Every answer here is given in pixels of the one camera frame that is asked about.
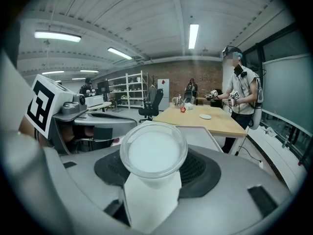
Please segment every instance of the person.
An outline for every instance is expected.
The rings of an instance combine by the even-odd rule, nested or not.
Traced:
[[[79,94],[83,94],[85,97],[88,97],[90,96],[90,93],[92,93],[92,90],[91,79],[87,77],[85,79],[85,84],[79,90]]]
[[[232,109],[231,117],[246,129],[254,113],[254,105],[257,100],[257,81],[258,77],[249,68],[243,66],[241,50],[237,47],[226,47],[224,52],[223,64],[234,69],[234,73],[230,77],[227,90],[224,94],[219,95],[216,99],[225,99],[230,97],[232,91],[239,94],[239,98],[232,105],[231,100],[228,101],[229,107]],[[226,138],[225,145],[222,148],[224,153],[229,153],[235,139]]]
[[[188,83],[186,88],[188,88],[188,87],[190,87],[191,91],[192,91],[192,97],[191,97],[190,103],[193,104],[195,102],[195,99],[196,99],[197,93],[198,93],[198,86],[195,83],[195,80],[193,78],[190,79],[190,81],[189,81],[189,83]]]

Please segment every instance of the metal shelving unit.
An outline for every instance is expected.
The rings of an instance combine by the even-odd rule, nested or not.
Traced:
[[[129,77],[140,77],[141,80],[140,80],[140,82],[129,82]],[[110,93],[111,94],[115,94],[115,93],[126,93],[127,94],[127,98],[121,98],[121,100],[123,100],[123,101],[127,100],[127,104],[119,104],[117,106],[128,107],[129,109],[131,107],[143,108],[143,102],[141,102],[141,104],[138,105],[138,104],[131,104],[131,101],[138,101],[138,100],[143,101],[144,99],[146,99],[146,97],[147,97],[146,92],[148,91],[148,88],[149,88],[148,73],[142,73],[142,71],[140,73],[130,74],[130,75],[128,75],[126,73],[125,76],[112,78],[112,79],[109,79],[108,81],[116,81],[116,80],[121,80],[121,83],[115,84],[115,85],[109,85],[109,88],[110,89],[113,88],[113,90],[116,90],[115,88],[121,87],[122,89],[124,89],[124,91],[112,91]],[[133,86],[138,86],[138,85],[140,85],[140,87],[139,87],[140,89],[134,90]]]

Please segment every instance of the white table leg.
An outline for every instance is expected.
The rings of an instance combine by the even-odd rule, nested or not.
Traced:
[[[235,155],[236,152],[238,151],[238,147],[243,144],[244,140],[245,140],[245,137],[237,138],[233,146],[231,147],[229,154]]]

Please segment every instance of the white plate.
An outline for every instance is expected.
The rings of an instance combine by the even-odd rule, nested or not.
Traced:
[[[207,114],[200,114],[199,117],[201,117],[203,119],[211,119],[212,118],[210,115],[207,115]]]

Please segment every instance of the refrigerator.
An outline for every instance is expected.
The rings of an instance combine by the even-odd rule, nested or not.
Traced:
[[[170,107],[170,80],[158,79],[157,88],[163,89],[163,98],[158,106],[158,110],[165,111],[168,107]]]

